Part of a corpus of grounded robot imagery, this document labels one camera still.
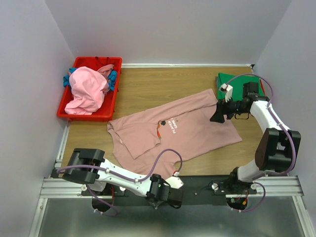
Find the dusty pink printed t-shirt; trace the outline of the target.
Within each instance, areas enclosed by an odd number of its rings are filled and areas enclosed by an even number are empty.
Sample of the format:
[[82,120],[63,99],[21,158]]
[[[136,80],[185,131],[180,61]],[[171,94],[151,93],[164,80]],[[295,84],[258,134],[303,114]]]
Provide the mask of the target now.
[[[120,165],[147,175],[160,152],[177,151],[183,161],[242,141],[231,121],[210,122],[217,98],[212,89],[112,120],[107,124]],[[154,173],[164,179],[173,175],[179,157],[164,153]]]

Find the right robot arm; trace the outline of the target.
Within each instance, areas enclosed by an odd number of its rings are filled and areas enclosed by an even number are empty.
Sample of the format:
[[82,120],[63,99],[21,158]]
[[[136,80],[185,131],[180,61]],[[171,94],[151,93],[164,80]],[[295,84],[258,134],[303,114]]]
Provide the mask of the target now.
[[295,166],[301,134],[284,125],[275,114],[267,96],[260,95],[259,84],[243,85],[242,100],[234,101],[233,87],[227,83],[220,86],[225,98],[217,102],[211,122],[224,123],[238,115],[252,115],[263,131],[254,159],[236,167],[223,181],[214,181],[212,188],[223,194],[241,194],[263,176],[285,175]]

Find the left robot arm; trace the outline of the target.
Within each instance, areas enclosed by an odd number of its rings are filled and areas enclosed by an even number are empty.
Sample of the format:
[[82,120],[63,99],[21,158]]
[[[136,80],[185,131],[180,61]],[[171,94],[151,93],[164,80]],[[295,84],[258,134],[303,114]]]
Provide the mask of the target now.
[[133,194],[145,198],[153,208],[162,203],[179,209],[182,206],[184,185],[178,177],[182,166],[172,176],[163,179],[161,175],[154,174],[154,169],[160,157],[166,152],[175,153],[180,163],[181,155],[174,149],[165,149],[159,153],[147,175],[141,175],[118,167],[104,158],[105,152],[100,149],[74,149],[67,166],[57,169],[58,174],[66,181],[85,186],[88,192],[100,202],[117,210],[112,204],[101,200],[95,195],[104,195],[109,191],[109,185],[125,188]]

